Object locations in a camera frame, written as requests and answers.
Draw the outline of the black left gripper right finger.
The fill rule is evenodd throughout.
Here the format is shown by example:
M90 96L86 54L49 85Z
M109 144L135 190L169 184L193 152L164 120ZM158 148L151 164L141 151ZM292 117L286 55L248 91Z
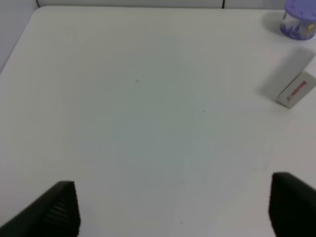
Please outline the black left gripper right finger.
M277 237L314 237L316 190L290 173L274 173L269 218Z

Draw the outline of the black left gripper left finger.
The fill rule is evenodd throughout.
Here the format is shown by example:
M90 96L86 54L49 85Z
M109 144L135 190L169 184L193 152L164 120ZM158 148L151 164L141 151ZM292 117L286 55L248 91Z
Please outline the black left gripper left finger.
M77 237L81 225L73 181L60 181L0 227L2 237Z

